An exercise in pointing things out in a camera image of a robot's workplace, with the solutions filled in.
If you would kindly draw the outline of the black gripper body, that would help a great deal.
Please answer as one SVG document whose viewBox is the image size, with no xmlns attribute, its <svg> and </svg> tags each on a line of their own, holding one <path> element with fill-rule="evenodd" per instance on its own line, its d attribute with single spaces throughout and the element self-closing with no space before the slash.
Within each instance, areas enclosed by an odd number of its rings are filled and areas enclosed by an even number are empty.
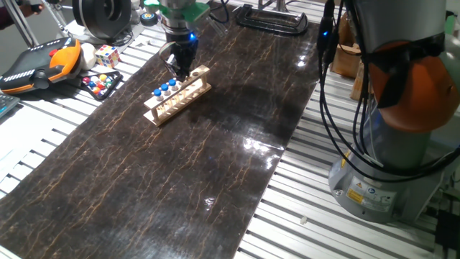
<svg viewBox="0 0 460 259">
<path fill-rule="evenodd" d="M 198 49 L 198 38 L 193 32 L 187 31 L 185 34 L 175 35 L 166 33 L 167 43 L 172 45 L 167 48 L 166 57 L 174 55 L 176 60 L 194 60 Z"/>
</svg>

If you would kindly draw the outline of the operator bare hand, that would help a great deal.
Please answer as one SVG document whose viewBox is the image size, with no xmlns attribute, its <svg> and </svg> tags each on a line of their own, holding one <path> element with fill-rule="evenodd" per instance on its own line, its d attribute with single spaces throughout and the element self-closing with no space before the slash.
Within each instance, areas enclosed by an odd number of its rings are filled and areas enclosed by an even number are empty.
<svg viewBox="0 0 460 259">
<path fill-rule="evenodd" d="M 25 17 L 30 17 L 33 14 L 36 14 L 36 15 L 40 14 L 42 10 L 44 9 L 44 5 L 43 4 L 25 4 L 23 3 L 19 6 L 19 8 Z"/>
</svg>

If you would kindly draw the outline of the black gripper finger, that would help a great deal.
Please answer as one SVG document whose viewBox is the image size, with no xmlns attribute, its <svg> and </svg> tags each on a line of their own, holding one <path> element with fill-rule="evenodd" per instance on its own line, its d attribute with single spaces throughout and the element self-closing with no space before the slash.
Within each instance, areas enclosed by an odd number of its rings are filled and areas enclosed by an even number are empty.
<svg viewBox="0 0 460 259">
<path fill-rule="evenodd" d="M 182 59 L 182 80 L 184 81 L 191 72 L 191 66 L 193 64 L 193 61 L 195 60 L 196 54 L 191 53 L 191 54 L 186 54 L 183 56 Z"/>
<path fill-rule="evenodd" d="M 178 65 L 178 62 L 174 54 L 170 54 L 168 58 L 168 65 L 170 66 L 170 71 L 174 75 L 175 79 L 177 81 L 183 81 L 180 66 Z"/>
</svg>

